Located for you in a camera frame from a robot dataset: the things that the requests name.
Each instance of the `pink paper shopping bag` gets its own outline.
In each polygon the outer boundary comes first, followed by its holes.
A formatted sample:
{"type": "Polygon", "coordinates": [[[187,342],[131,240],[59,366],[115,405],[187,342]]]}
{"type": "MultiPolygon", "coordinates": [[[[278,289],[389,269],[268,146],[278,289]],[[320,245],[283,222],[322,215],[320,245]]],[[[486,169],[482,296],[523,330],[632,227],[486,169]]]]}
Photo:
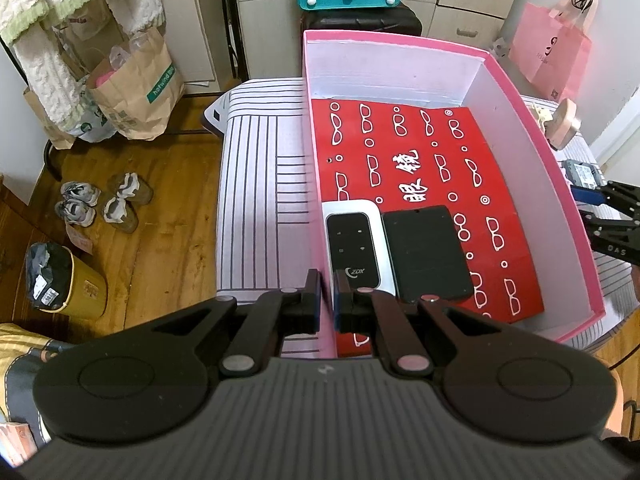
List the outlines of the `pink paper shopping bag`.
{"type": "Polygon", "coordinates": [[[527,4],[513,38],[510,59],[546,99],[575,99],[591,53],[587,33],[598,0],[584,12],[571,0],[553,9],[527,4]]]}

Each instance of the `gray sneaker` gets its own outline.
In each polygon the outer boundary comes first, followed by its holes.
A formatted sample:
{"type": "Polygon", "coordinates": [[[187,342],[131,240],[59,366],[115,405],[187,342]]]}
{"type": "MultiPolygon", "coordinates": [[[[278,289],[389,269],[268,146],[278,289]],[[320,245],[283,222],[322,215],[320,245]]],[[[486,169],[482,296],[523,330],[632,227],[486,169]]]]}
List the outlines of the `gray sneaker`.
{"type": "Polygon", "coordinates": [[[68,224],[89,227],[94,223],[95,209],[77,198],[67,198],[55,205],[56,214],[68,224]]]}
{"type": "Polygon", "coordinates": [[[80,202],[94,206],[98,203],[98,197],[101,191],[88,182],[76,182],[72,180],[71,182],[65,182],[60,187],[60,193],[62,193],[64,198],[75,198],[80,202]]]}

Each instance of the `white tablecloth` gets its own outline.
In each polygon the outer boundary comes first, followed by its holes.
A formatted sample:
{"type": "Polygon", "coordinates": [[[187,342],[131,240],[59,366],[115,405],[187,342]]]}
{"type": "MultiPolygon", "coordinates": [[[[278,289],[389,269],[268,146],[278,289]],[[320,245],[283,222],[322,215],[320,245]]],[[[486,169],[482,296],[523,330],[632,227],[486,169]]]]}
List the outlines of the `white tablecloth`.
{"type": "MultiPolygon", "coordinates": [[[[303,174],[302,78],[252,80],[227,92],[205,111],[208,126],[224,133],[216,233],[216,286],[239,303],[251,303],[270,288],[303,286],[311,261],[306,182],[303,174]]],[[[555,110],[548,101],[523,97],[555,110]]],[[[580,134],[556,153],[596,163],[580,134]]],[[[601,218],[619,219],[600,206],[601,218]]],[[[594,253],[607,314],[567,344],[594,351],[638,306],[630,266],[594,253]]],[[[317,357],[316,336],[292,336],[283,354],[317,357]]]]}

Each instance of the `silver screw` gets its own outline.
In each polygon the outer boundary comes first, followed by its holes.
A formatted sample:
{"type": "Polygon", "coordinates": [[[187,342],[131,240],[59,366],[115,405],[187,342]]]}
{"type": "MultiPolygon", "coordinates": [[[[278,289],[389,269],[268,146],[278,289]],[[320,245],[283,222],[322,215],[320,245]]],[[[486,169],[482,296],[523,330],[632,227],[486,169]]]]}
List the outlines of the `silver screw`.
{"type": "Polygon", "coordinates": [[[254,367],[255,361],[248,355],[236,354],[225,357],[222,365],[230,372],[245,372],[254,367]]]}
{"type": "Polygon", "coordinates": [[[421,355],[403,355],[398,359],[398,366],[406,372],[421,372],[429,368],[431,362],[421,355]]]}

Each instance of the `open cardboard box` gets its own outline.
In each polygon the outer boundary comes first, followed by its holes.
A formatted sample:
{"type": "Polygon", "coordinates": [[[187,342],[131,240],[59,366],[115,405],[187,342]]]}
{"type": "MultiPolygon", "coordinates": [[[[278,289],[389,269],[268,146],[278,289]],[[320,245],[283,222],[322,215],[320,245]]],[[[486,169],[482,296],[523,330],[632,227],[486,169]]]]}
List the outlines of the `open cardboard box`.
{"type": "Polygon", "coordinates": [[[486,51],[445,41],[343,30],[304,34],[305,153],[314,264],[330,279],[311,99],[468,107],[502,171],[529,244],[545,311],[516,325],[564,342],[604,316],[590,244],[564,176],[515,86],[486,51]]]}

